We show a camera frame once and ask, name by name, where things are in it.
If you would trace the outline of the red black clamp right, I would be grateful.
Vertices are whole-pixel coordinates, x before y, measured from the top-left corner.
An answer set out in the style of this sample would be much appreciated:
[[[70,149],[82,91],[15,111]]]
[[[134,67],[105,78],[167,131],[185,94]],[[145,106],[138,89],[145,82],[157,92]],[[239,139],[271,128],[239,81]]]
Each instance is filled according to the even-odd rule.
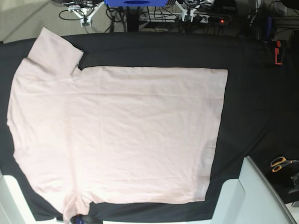
[[[275,64],[282,65],[282,54],[283,54],[283,45],[280,40],[277,41],[277,46],[275,48]]]

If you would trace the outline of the orange handled scissors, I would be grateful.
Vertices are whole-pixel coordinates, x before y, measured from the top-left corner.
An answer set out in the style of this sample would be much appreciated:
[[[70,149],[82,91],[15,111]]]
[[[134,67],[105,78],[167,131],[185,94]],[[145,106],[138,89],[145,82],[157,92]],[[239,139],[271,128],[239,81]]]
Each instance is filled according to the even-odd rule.
[[[284,168],[290,164],[294,164],[294,163],[298,163],[298,162],[299,162],[298,159],[289,160],[289,159],[286,159],[284,156],[280,156],[271,162],[271,164],[270,164],[271,171],[273,173],[276,173],[276,172],[280,171],[282,168]]]

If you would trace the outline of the black stand column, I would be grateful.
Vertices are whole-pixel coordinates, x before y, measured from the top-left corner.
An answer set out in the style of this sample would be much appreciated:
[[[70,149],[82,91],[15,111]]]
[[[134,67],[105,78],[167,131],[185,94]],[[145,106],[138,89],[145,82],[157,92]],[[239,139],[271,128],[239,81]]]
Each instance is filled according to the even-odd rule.
[[[141,7],[126,7],[127,32],[139,31]]]

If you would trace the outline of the black table cloth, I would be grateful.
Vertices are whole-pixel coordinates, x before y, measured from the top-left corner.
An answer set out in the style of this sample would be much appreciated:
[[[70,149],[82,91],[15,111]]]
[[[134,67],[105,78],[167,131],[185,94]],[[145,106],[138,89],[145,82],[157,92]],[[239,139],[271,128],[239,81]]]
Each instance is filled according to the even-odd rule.
[[[299,156],[299,51],[288,49],[282,65],[264,42],[222,35],[136,32],[67,36],[84,52],[80,68],[202,67],[227,69],[217,148],[206,200],[183,205],[92,204],[91,215],[104,221],[183,222],[213,215],[222,184],[238,177],[245,156],[264,172],[284,203],[299,199],[289,193],[298,164],[273,173],[278,156]]]

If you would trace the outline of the pink T-shirt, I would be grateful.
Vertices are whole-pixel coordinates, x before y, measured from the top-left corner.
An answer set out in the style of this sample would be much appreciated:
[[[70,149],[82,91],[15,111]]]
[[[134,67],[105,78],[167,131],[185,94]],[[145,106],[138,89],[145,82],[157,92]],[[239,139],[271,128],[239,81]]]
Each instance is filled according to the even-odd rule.
[[[82,56],[43,28],[14,74],[7,125],[31,188],[65,223],[91,203],[204,201],[228,71]]]

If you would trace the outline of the dark metal tool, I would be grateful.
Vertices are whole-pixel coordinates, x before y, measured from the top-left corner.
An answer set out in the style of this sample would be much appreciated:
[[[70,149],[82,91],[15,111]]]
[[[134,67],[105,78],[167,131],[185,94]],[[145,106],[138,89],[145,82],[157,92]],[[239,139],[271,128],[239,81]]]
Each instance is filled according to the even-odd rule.
[[[299,191],[299,173],[293,175],[291,177],[293,188],[288,192],[288,194],[292,194]]]

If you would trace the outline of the red black clamp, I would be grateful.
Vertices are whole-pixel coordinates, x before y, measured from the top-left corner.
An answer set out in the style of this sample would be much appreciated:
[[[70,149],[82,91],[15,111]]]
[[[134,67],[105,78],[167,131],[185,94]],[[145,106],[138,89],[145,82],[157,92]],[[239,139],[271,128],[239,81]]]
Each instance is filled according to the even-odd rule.
[[[275,64],[282,65],[282,54],[283,54],[283,45],[280,40],[277,41],[277,46],[275,48]]]
[[[103,221],[90,215],[76,215],[71,218],[71,224],[103,224]]]

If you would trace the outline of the blue box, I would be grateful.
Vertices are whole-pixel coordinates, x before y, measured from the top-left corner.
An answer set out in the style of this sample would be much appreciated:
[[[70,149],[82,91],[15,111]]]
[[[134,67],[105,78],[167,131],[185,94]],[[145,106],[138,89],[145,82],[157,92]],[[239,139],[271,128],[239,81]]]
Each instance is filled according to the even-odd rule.
[[[168,0],[105,0],[104,2],[111,7],[164,7]]]

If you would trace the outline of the red black clamp bottom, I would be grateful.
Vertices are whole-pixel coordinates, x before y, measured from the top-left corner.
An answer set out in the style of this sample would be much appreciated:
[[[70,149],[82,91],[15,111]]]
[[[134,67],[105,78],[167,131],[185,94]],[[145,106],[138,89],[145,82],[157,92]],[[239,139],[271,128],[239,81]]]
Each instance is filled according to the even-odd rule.
[[[103,221],[90,215],[76,215],[71,218],[71,224],[103,224]]]

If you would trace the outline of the white power strip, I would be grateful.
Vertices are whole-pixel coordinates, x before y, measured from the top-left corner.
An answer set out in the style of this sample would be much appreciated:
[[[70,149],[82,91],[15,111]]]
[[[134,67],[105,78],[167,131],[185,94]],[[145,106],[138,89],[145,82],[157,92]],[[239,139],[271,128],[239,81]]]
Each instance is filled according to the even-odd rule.
[[[182,13],[167,13],[167,12],[143,12],[139,17],[142,22],[199,22],[208,23],[209,15],[207,14],[193,14],[187,15]]]

